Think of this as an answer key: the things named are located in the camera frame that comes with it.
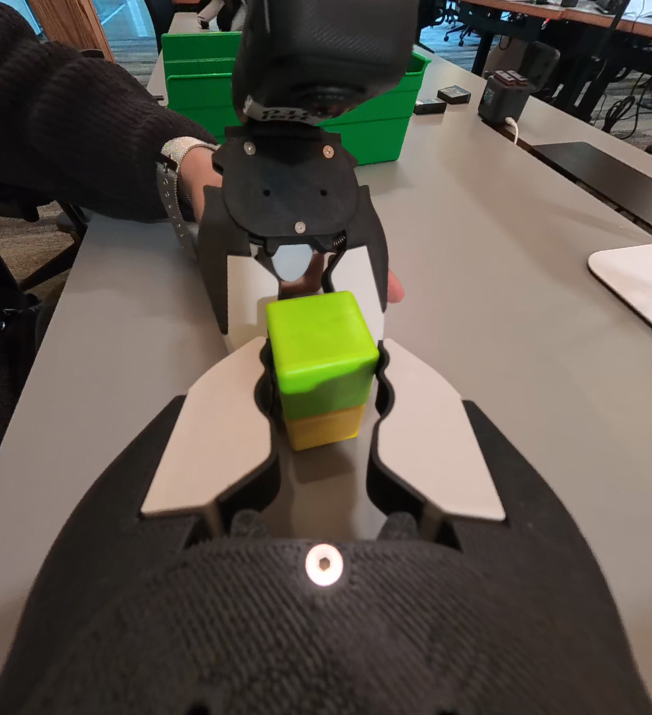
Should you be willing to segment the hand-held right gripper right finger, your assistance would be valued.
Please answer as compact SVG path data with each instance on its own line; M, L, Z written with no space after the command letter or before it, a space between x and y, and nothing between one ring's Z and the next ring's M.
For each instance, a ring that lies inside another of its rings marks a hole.
M434 368L379 344L366 493L384 515L406 513L435 541L455 521L501 524L500 498L463 398Z

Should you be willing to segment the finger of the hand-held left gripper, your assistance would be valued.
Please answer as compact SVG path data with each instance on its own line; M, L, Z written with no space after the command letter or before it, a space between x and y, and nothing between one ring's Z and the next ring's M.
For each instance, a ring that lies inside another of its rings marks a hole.
M228 256L226 347L230 353L268 335L269 303L278 299L279 282L255 257Z
M384 337L384 308L366 246L345 250L330 264L330 285L334 292L349 291L374 341Z

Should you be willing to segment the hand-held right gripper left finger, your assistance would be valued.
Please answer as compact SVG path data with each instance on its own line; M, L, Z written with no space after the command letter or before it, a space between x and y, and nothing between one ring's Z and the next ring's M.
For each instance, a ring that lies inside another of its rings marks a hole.
M141 506L144 517L198 515L211 536L281 487L270 344L256 337L188 390Z

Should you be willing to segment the lime green cube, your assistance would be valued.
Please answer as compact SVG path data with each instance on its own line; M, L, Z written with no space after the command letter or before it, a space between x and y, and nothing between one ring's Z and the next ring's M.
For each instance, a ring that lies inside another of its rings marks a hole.
M285 417L367 403L379 351L350 291L270 302L266 317Z

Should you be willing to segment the green plastic bin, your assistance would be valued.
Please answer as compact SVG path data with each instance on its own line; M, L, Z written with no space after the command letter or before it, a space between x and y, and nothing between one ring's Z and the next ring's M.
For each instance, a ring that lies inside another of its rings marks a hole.
M203 127L222 144L225 128L239 122L232 104L232 70L240 32L164 34L161 37L168 107ZM341 135L359 165L395 161L430 60L411 55L400 83L321 127Z

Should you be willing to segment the yellow cube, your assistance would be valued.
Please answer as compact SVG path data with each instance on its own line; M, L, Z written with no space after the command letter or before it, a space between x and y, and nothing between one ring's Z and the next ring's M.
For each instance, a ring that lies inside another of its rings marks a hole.
M364 411L361 405L309 417L284 416L289 444L299 452L356 438Z

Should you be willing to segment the person's left forearm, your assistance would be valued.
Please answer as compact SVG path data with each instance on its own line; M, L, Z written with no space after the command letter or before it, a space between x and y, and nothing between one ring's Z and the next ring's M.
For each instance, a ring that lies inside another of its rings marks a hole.
M175 137L216 143L122 67L40 41L0 3L1 189L115 219L164 219L156 160Z

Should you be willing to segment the grey desk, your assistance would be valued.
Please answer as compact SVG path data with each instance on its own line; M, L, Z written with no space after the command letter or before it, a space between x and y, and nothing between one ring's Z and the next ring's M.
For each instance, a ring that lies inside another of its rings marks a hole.
M652 329L588 269L650 242L484 125L475 76L434 58L397 162L363 166L406 298L386 335L490 417L595 551L652 695ZM0 669L45 555L119 452L222 356L165 225L96 217L0 448Z

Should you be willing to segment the black desk panel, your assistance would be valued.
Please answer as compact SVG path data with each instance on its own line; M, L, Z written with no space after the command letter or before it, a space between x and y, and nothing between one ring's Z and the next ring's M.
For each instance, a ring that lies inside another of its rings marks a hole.
M587 142L533 145L530 152L652 228L652 177Z

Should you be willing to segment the beige wristwatch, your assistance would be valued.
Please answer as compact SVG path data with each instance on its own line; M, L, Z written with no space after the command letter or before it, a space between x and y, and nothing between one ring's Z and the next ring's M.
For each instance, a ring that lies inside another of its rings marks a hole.
M194 137L175 137L163 145L156 160L157 182L164 210L179 245L189 257L194 259L196 259L198 229L196 223L187 220L181 210L178 173L185 156L196 148L215 152L220 148L220 144L210 144Z

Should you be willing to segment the black office chair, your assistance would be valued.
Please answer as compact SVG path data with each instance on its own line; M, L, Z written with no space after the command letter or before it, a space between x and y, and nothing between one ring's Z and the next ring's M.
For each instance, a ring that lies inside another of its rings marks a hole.
M17 219L34 224L40 219L38 210L51 200L41 194L28 193L20 196L16 192L0 192L0 218ZM79 247L85 237L89 219L84 210L76 205L60 201L66 220L66 233L71 237L71 244L56 257L37 268L22 280L17 280L0 256L0 314L7 309L9 312L21 311L31 303L28 296L30 290L57 277L70 269L78 254Z

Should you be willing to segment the black power cube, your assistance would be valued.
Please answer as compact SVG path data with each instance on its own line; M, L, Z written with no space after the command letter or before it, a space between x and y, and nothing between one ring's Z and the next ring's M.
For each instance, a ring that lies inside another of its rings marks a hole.
M532 94L528 79L514 70L497 70L488 78L477 108L481 120L495 126L518 121Z

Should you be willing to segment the white metal stand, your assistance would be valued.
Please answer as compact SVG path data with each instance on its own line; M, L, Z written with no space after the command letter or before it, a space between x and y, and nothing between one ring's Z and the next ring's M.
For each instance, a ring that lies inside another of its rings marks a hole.
M652 245L594 252L588 258L588 269L652 327Z

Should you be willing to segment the wooden pillar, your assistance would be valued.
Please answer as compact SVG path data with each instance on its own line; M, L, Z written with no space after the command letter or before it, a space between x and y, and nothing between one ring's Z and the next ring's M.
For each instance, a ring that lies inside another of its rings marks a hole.
M28 1L27 3L49 40L79 50L100 50L107 61L115 62L92 1Z

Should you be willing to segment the long wooden table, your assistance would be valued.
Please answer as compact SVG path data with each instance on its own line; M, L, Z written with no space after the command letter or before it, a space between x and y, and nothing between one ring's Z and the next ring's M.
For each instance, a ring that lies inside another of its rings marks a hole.
M589 121L622 69L652 74L652 50L641 46L652 41L652 15L619 18L599 10L594 1L563 6L560 1L458 1L459 19L479 37L472 73L482 76L496 36L526 42L539 39L543 25L570 22L582 26L574 51L575 63L554 98L554 107L582 121Z

